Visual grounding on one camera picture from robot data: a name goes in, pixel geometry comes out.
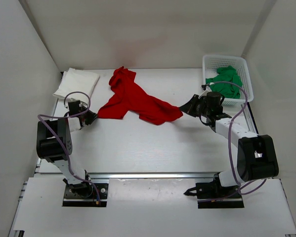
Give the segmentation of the red t shirt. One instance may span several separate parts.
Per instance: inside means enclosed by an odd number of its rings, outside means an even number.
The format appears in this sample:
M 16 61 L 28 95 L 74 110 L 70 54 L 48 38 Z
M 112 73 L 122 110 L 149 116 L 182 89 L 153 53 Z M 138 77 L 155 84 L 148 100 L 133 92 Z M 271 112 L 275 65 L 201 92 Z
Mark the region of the red t shirt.
M 116 69 L 109 80 L 114 95 L 98 111 L 103 119 L 123 119 L 127 112 L 138 114 L 143 121 L 154 125 L 173 122 L 183 116 L 179 107 L 148 95 L 135 83 L 136 72 L 127 68 Z

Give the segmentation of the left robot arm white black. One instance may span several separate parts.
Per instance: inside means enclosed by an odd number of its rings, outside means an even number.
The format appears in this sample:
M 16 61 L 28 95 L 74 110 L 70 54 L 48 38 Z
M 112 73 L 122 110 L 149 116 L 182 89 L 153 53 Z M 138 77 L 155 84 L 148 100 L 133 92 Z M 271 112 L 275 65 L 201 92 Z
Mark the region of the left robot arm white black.
M 64 117 L 44 120 L 43 115 L 38 115 L 37 155 L 62 172 L 65 177 L 63 181 L 72 193 L 82 198 L 98 198 L 98 189 L 92 183 L 89 174 L 71 157 L 71 133 L 91 125 L 97 119 L 97 114 L 90 111 L 80 100 L 68 102 L 67 107 L 69 111 Z

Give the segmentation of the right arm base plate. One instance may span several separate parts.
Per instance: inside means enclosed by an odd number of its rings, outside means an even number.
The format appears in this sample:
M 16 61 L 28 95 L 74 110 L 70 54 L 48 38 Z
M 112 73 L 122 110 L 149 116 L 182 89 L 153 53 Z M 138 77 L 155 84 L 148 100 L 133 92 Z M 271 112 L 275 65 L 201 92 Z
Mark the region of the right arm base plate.
M 198 209 L 244 208 L 238 186 L 223 187 L 217 178 L 208 183 L 196 183 L 195 187 L 187 189 L 184 195 L 197 197 Z

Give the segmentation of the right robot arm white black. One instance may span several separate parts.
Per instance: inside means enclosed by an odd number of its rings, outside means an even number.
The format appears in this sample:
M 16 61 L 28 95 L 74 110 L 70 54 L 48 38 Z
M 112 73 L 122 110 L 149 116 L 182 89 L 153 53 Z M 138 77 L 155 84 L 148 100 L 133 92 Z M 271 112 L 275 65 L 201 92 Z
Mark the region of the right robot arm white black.
M 206 118 L 203 125 L 228 141 L 228 146 L 237 148 L 237 160 L 230 158 L 231 168 L 216 174 L 213 181 L 198 184 L 200 191 L 212 191 L 216 197 L 225 196 L 230 187 L 243 183 L 273 178 L 279 174 L 273 139 L 269 135 L 250 132 L 234 122 L 233 117 L 223 111 L 224 96 L 218 92 L 195 94 L 179 109 L 195 118 Z

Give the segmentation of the white t shirt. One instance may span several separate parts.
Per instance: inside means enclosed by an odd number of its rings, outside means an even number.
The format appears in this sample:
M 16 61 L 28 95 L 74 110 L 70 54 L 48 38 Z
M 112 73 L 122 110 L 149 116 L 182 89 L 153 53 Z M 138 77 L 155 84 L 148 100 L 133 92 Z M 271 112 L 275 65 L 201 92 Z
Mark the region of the white t shirt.
M 70 68 L 63 73 L 60 86 L 53 96 L 63 100 L 67 94 L 80 91 L 90 98 L 99 78 L 100 75 L 97 73 Z

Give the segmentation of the green t shirt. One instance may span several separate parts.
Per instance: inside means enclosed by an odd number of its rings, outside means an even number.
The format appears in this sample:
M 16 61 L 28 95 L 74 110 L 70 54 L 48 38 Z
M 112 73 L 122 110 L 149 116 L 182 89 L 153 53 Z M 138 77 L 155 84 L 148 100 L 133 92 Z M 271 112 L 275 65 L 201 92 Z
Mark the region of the green t shirt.
M 232 66 L 221 67 L 216 70 L 217 76 L 206 78 L 206 84 L 213 83 L 210 88 L 214 92 L 219 92 L 226 98 L 240 99 L 241 92 L 239 87 L 242 87 L 242 81 L 237 74 L 237 71 Z

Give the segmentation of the aluminium table rail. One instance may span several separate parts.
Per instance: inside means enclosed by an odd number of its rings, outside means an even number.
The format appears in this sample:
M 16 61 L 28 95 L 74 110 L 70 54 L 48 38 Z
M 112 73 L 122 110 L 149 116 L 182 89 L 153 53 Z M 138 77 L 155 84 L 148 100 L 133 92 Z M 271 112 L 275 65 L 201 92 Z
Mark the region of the aluminium table rail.
M 187 172 L 187 173 L 90 173 L 92 179 L 212 179 L 215 173 Z

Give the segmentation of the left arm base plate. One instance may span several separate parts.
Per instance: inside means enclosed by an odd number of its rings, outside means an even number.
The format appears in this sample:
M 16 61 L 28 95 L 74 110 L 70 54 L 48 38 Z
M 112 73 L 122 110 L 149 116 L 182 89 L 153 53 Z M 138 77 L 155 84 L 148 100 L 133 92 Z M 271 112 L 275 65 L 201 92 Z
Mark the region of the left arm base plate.
M 94 187 L 82 182 L 80 184 L 69 185 L 66 179 L 63 179 L 66 184 L 62 206 L 63 207 L 106 207 L 108 198 L 108 183 L 95 183 L 99 192 L 97 194 Z

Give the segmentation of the white plastic basket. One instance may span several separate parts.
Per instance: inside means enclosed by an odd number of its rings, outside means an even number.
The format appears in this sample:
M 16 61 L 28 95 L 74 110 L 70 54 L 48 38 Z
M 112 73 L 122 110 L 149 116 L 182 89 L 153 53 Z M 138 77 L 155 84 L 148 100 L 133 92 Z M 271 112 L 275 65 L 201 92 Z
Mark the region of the white plastic basket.
M 226 55 L 205 55 L 203 57 L 203 84 L 206 84 L 206 78 L 213 78 L 217 76 L 216 70 L 218 68 L 227 66 L 232 66 L 236 69 L 243 85 L 242 87 L 239 87 L 241 92 L 240 99 L 230 99 L 225 97 L 223 105 L 241 105 L 245 102 L 245 99 L 247 99 L 248 102 L 252 101 L 254 94 L 251 85 L 250 74 L 246 60 L 241 57 Z

